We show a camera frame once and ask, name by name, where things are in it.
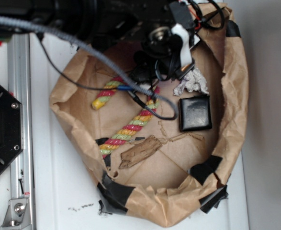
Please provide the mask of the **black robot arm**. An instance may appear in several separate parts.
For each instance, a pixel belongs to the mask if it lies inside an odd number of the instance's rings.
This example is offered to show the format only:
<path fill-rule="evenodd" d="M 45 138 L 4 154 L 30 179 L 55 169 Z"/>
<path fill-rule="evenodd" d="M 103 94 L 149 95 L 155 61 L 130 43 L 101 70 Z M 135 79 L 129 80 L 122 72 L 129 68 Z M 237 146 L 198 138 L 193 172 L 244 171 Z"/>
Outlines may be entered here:
<path fill-rule="evenodd" d="M 195 22 L 177 0 L 0 0 L 0 16 L 57 28 L 101 52 L 139 42 L 136 82 L 181 80 L 194 68 Z"/>

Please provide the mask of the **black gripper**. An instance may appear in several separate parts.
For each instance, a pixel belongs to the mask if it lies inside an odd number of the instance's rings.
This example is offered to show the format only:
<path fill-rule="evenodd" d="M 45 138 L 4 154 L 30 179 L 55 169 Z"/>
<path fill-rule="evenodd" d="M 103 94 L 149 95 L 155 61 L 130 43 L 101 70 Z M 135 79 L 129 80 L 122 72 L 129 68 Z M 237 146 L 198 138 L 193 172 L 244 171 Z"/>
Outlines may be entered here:
<path fill-rule="evenodd" d="M 163 4 L 161 11 L 154 9 L 152 19 L 144 25 L 142 50 L 135 52 L 136 67 L 129 77 L 137 83 L 154 80 L 182 80 L 194 68 L 191 48 L 195 43 L 196 24 L 184 1 L 173 0 Z"/>

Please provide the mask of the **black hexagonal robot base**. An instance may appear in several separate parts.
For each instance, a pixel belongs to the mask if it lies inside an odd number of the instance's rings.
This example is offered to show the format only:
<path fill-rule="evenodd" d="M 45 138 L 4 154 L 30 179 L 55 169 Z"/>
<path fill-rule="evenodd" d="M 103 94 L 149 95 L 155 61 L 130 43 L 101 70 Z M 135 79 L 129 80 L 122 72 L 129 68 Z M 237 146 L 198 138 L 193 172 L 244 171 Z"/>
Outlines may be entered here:
<path fill-rule="evenodd" d="M 0 175 L 22 151 L 21 107 L 0 85 Z"/>

